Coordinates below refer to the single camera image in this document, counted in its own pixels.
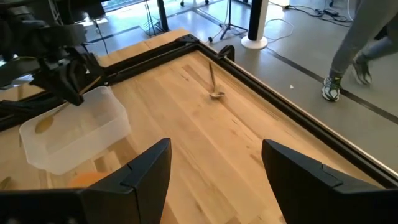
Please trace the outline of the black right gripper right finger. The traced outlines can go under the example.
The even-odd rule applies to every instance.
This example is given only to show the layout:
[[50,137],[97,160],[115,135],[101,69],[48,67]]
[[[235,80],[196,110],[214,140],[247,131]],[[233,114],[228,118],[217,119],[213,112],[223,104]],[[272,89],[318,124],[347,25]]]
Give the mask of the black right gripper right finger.
[[397,223],[397,189],[382,189],[270,139],[262,162],[287,223]]

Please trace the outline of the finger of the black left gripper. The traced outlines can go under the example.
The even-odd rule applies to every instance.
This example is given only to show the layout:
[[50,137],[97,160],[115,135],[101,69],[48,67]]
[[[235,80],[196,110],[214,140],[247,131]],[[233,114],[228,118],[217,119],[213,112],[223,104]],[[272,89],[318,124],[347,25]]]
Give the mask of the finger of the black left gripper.
[[54,70],[42,70],[33,74],[34,79],[30,84],[78,106],[83,103],[83,97],[78,92],[81,90],[77,78],[78,72],[85,73],[85,70],[79,65],[66,65]]
[[104,75],[104,70],[93,53],[83,53],[81,56],[84,69],[83,73],[78,75],[79,90],[95,86]]

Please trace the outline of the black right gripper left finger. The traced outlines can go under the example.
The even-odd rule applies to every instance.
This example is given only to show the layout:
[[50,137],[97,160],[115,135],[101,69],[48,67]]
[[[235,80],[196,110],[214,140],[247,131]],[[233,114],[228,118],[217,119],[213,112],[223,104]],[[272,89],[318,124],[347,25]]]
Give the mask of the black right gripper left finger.
[[83,188],[1,192],[1,223],[160,223],[172,144],[163,138]]

